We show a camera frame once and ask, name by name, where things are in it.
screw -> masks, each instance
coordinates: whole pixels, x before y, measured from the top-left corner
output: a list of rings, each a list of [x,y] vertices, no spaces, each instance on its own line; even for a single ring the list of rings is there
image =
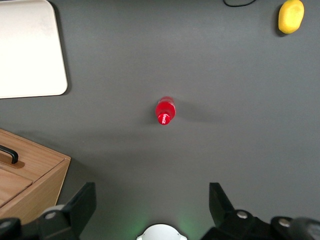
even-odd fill
[[[6,227],[9,227],[11,225],[11,222],[5,221],[0,224],[0,229],[5,229]]]
[[[245,213],[244,211],[238,211],[236,215],[241,219],[247,219],[248,218],[247,213]]]
[[[45,219],[53,219],[57,214],[53,211],[44,216]]]
[[[290,227],[290,222],[284,218],[279,219],[279,224],[283,227],[286,227],[286,228]]]

red bottle cap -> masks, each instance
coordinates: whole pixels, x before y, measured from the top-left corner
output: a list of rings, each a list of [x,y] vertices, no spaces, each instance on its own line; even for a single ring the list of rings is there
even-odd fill
[[[168,123],[170,123],[170,116],[169,114],[167,113],[160,113],[158,115],[158,122],[161,124],[161,125],[167,125]]]

red bottle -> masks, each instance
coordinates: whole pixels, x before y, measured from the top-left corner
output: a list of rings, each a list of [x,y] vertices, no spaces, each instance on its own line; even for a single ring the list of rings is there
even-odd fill
[[[155,108],[155,115],[161,125],[167,125],[176,115],[174,99],[170,96],[161,98]]]

black cable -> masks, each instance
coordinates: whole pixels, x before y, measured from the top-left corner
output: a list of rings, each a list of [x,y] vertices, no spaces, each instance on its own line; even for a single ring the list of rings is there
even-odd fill
[[[230,5],[230,4],[226,3],[226,0],[222,0],[222,1],[223,1],[223,3],[224,3],[225,5],[227,5],[228,7],[236,8],[236,7],[248,6],[248,5],[250,5],[250,4],[253,4],[256,0],[253,0],[253,1],[249,2],[249,3],[242,4],[242,5]]]

yellow object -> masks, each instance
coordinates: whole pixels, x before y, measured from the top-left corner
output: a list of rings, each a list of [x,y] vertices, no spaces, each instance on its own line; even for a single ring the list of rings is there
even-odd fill
[[[300,0],[287,0],[280,8],[279,29],[285,34],[292,34],[300,27],[305,8]]]

